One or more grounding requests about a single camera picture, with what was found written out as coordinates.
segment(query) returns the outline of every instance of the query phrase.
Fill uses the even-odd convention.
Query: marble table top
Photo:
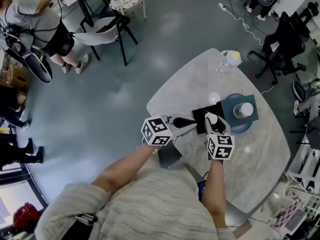
[[[152,97],[146,108],[152,115],[179,113],[192,116],[192,110],[210,106],[209,94],[221,99],[230,94],[254,95],[259,120],[250,129],[235,136],[231,160],[224,163],[227,200],[245,213],[254,209],[272,190],[290,158],[285,135],[266,100],[251,81],[235,68],[217,75],[216,68],[224,58],[217,49],[209,49],[177,71]],[[175,142],[200,175],[210,167],[205,147],[206,135],[194,129]]]

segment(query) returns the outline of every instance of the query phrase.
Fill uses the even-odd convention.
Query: black shorts
[[[69,31],[61,21],[52,39],[41,50],[46,54],[48,54],[50,57],[52,57],[55,54],[59,54],[64,57],[71,51],[72,47],[74,46],[74,42],[73,44],[71,44],[69,52],[66,54],[64,46],[67,46],[67,45],[68,46],[70,45]]]

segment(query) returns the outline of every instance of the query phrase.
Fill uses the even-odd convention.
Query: white cable
[[[243,18],[236,18],[230,11],[227,11],[227,10],[225,10],[225,12],[230,14],[236,21],[242,20],[242,25],[244,27],[245,32],[248,32],[248,33],[252,34],[255,40],[259,40],[259,45],[263,46],[263,44],[261,44],[261,39],[260,38],[256,38],[254,33],[248,31],[249,25],[245,23],[245,20]]]
[[[273,87],[275,87],[275,86],[272,86],[269,90],[265,90],[265,91],[261,92],[260,94],[264,94],[264,93],[270,92]]]

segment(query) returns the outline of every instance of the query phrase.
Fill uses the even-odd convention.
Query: person
[[[0,170],[3,169],[3,166],[10,165],[12,163],[20,164],[42,164],[44,162],[44,148],[40,146],[36,155],[34,153],[34,147],[32,139],[28,139],[28,144],[26,147],[20,148],[12,146],[8,143],[0,143],[1,147],[1,156],[0,156]]]
[[[235,240],[225,221],[223,163],[208,163],[200,202],[197,183],[186,167],[180,163],[161,168],[155,146],[143,143],[91,184],[67,185],[43,212],[35,237]]]
[[[7,20],[9,24],[31,30],[33,45],[47,53],[54,63],[62,67],[65,74],[70,71],[71,66],[75,67],[77,74],[81,74],[89,62],[89,56],[86,54],[78,59],[72,50],[65,54],[64,47],[70,45],[69,32],[60,16],[48,7],[51,1],[0,0],[1,24],[6,26]]]
[[[20,105],[17,103],[17,94],[17,89],[0,86],[0,118],[6,120],[10,125],[22,128],[24,130],[29,127],[30,121],[20,120],[25,112],[24,107],[22,107],[20,112],[15,111],[20,107]]]
[[[319,15],[319,4],[317,2],[309,2],[307,8],[300,13],[299,17],[302,19],[305,17],[304,24],[306,25],[311,19]]]
[[[274,4],[278,1],[279,0],[274,0],[273,3],[269,6],[262,6],[260,14],[257,16],[258,20],[266,21],[266,15],[271,11]],[[252,11],[257,7],[257,5],[259,5],[258,0],[251,0],[251,4],[246,7],[246,10],[251,14]]]
[[[310,109],[309,122],[313,121],[319,116],[320,94],[311,96],[304,102],[299,103],[299,100],[294,102],[293,113],[296,116],[305,110]]]

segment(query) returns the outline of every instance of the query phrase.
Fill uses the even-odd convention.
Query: wooden chair
[[[142,3],[143,6],[143,17],[147,18],[146,14],[146,4],[145,0],[111,0],[109,6],[112,10],[121,12],[122,15],[125,15],[125,12],[132,7]]]

